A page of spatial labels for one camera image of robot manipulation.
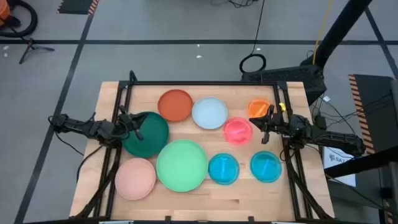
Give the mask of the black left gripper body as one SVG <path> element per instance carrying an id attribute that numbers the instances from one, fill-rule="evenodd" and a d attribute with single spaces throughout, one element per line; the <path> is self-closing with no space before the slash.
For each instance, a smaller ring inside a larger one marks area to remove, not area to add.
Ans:
<path id="1" fill-rule="evenodd" d="M 143 141 L 144 137 L 141 132 L 141 126 L 143 123 L 138 122 L 136 114 L 127 113 L 124 105 L 119 106 L 121 114 L 118 116 L 118 122 L 125 127 L 124 133 L 121 135 L 121 140 L 126 140 L 130 137 L 132 131 L 138 140 Z"/>

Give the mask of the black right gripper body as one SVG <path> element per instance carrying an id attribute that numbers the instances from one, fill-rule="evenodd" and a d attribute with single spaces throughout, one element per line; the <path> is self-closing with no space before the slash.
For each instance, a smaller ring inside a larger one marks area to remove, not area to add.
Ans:
<path id="1" fill-rule="evenodd" d="M 261 117 L 262 127 L 261 131 L 264 133 L 261 143 L 267 144 L 270 138 L 270 132 L 290 136 L 289 125 L 284 122 L 281 114 L 274 114 L 274 105 L 270 105 L 267 109 L 266 115 Z"/>

